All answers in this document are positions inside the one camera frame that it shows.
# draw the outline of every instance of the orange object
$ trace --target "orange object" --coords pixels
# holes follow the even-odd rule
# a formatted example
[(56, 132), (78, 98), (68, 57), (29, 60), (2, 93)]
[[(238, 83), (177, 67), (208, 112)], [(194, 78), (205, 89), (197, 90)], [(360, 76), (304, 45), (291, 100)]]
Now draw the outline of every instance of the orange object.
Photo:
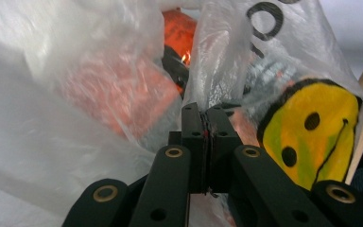
[(139, 139), (179, 96), (150, 59), (98, 53), (62, 87), (65, 99), (124, 137)]
[(172, 47), (186, 65), (190, 64), (197, 21), (179, 10), (164, 12), (164, 44)]

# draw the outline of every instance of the black dot eye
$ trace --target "black dot eye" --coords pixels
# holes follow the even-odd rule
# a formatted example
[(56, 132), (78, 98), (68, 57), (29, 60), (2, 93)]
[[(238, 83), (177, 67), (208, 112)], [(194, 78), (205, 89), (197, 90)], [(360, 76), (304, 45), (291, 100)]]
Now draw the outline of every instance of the black dot eye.
[(304, 122), (304, 126), (308, 131), (316, 129), (319, 124), (320, 124), (320, 114), (316, 112), (308, 115)]
[(291, 147), (285, 147), (282, 150), (282, 159), (286, 166), (293, 167), (297, 163), (296, 150)]

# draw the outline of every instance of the yellow smiley face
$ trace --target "yellow smiley face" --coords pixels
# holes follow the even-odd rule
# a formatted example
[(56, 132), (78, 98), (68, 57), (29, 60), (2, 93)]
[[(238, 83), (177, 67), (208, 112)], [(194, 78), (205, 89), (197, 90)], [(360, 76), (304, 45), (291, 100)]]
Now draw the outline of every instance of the yellow smiley face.
[(360, 100), (330, 80), (286, 89), (258, 127), (259, 143), (297, 185), (343, 181), (354, 149)]

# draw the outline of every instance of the translucent plastic bag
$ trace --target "translucent plastic bag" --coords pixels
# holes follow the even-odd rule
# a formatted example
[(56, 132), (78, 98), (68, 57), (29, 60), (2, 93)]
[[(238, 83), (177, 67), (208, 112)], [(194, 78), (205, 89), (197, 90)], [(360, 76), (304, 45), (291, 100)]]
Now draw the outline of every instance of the translucent plastic bag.
[[(186, 102), (197, 101), (203, 110), (216, 104), (232, 107), (227, 111), (244, 143), (264, 147), (306, 189), (321, 180), (345, 181), (353, 155), (361, 155), (353, 151), (361, 132), (363, 92), (319, 2), (224, 2), (225, 9), (232, 9), (233, 22), (214, 9), (208, 24), (201, 26), (205, 8), (211, 6), (206, 3)], [(228, 46), (231, 53), (219, 51), (226, 46), (221, 35), (246, 19), (253, 36), (246, 36), (245, 45)], [(216, 23), (224, 26), (223, 32), (214, 29)], [(235, 33), (244, 30), (249, 29), (242, 26)], [(248, 41), (252, 55), (245, 52)]]
[(181, 103), (155, 63), (163, 32), (154, 0), (0, 1), (0, 43), (24, 53), (35, 81), (151, 151)]
[(190, 78), (183, 103), (201, 110), (240, 98), (250, 59), (251, 24), (239, 1), (205, 1), (194, 36)]
[(0, 226), (61, 226), (91, 183), (132, 183), (154, 155), (35, 84), (0, 46)]

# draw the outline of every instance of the black plastic part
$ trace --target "black plastic part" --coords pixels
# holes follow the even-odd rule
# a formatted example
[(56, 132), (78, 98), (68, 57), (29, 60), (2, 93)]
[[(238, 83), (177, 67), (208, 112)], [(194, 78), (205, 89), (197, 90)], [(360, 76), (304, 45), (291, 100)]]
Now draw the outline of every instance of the black plastic part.
[(185, 226), (190, 160), (190, 151), (182, 146), (166, 146), (158, 151), (130, 227)]
[[(115, 197), (109, 201), (96, 201), (94, 193), (102, 186), (114, 186), (117, 188)], [(126, 198), (128, 187), (117, 180), (104, 179), (91, 184), (81, 194), (79, 199), (70, 209), (63, 227), (85, 226), (85, 227), (110, 227), (127, 226), (125, 214), (129, 213), (126, 209)]]
[(242, 145), (228, 116), (220, 106), (209, 109), (206, 113), (210, 123), (212, 152), (210, 162), (209, 186), (214, 193), (227, 193), (232, 184), (231, 160), (233, 151)]
[(256, 214), (254, 220), (247, 219), (250, 216), (244, 213), (234, 214), (239, 219), (245, 218), (244, 223), (256, 221), (256, 226), (333, 226), (262, 148), (236, 148), (233, 173)]
[(363, 226), (363, 195), (345, 183), (316, 183), (311, 198), (336, 226)]
[(197, 103), (181, 109), (181, 145), (191, 151), (190, 193), (205, 193), (206, 138)]

